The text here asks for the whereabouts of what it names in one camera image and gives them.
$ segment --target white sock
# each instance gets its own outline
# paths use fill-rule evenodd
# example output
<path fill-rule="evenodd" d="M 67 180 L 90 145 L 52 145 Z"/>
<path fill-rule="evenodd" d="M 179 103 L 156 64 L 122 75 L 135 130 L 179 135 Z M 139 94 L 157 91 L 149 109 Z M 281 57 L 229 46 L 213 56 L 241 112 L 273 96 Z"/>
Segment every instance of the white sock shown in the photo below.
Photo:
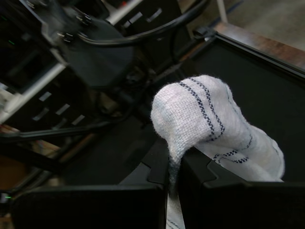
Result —
<path fill-rule="evenodd" d="M 282 151 L 264 131 L 247 123 L 220 79 L 202 75 L 165 86 L 154 98 L 151 119 L 168 143 L 172 192 L 181 159 L 193 146 L 243 179 L 281 181 Z"/>

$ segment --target wooden edge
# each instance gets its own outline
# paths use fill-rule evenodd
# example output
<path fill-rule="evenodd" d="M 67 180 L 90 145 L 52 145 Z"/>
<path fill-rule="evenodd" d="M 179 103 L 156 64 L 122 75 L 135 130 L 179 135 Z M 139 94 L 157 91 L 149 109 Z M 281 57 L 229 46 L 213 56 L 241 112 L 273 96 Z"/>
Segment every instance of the wooden edge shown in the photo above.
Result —
<path fill-rule="evenodd" d="M 218 33 L 246 44 L 289 64 L 305 69 L 305 52 L 287 44 L 246 31 L 240 27 L 219 23 L 214 27 Z"/>

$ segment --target black cable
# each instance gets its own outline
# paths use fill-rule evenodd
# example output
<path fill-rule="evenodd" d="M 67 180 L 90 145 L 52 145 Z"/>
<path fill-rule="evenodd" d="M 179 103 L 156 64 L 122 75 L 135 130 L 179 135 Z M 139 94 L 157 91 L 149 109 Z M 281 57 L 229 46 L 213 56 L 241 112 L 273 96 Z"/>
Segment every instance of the black cable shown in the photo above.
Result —
<path fill-rule="evenodd" d="M 175 20 L 170 21 L 169 23 L 166 23 L 158 28 L 155 28 L 147 32 L 139 33 L 134 36 L 114 39 L 114 40 L 100 40 L 100 41 L 91 40 L 82 33 L 78 34 L 78 36 L 87 44 L 94 46 L 110 48 L 110 47 L 124 47 L 124 46 L 137 45 L 147 40 L 158 38 L 168 32 L 171 32 L 172 30 L 176 30 L 190 23 L 199 15 L 201 15 L 203 10 L 207 8 L 210 2 L 211 0 L 203 0 L 200 3 L 198 3 L 196 6 L 194 6 L 192 9 L 181 15 L 179 18 L 176 18 Z"/>
<path fill-rule="evenodd" d="M 176 37 L 178 34 L 179 29 L 176 29 L 172 34 L 171 34 L 171 38 L 170 38 L 170 55 L 171 55 L 171 59 L 173 61 L 174 64 L 178 64 L 179 60 L 176 57 L 175 54 L 175 42 L 176 42 Z"/>

